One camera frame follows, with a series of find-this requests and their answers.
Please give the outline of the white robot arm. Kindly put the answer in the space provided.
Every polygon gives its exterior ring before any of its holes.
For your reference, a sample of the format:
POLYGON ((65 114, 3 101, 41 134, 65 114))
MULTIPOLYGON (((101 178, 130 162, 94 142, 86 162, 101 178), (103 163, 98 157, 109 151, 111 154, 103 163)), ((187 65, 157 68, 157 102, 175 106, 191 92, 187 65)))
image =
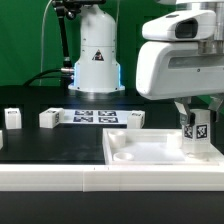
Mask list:
POLYGON ((180 123, 192 126, 193 96, 213 97, 215 112, 224 100, 224 0, 158 0, 177 7, 145 23, 146 43, 137 60, 136 89, 150 100, 173 99, 180 123))

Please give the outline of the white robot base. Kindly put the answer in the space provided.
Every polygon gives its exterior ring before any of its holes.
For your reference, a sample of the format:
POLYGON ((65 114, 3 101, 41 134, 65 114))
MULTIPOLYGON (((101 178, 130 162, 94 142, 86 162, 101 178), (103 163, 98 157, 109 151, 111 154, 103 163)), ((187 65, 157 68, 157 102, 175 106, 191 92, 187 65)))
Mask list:
POLYGON ((115 20, 98 5, 83 6, 80 34, 80 57, 74 65, 69 89, 100 94, 124 91, 116 60, 115 20))

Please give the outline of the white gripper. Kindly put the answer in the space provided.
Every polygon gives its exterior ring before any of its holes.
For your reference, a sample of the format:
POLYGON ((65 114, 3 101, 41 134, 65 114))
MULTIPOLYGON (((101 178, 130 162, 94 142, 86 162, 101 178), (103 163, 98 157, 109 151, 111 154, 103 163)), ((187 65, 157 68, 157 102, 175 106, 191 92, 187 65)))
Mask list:
POLYGON ((146 42, 138 55, 136 89, 150 100, 176 98, 180 124, 187 127, 195 124, 190 96, 216 94, 208 109, 217 122, 224 107, 224 94, 217 94, 224 92, 224 55, 199 55, 195 42, 146 42))

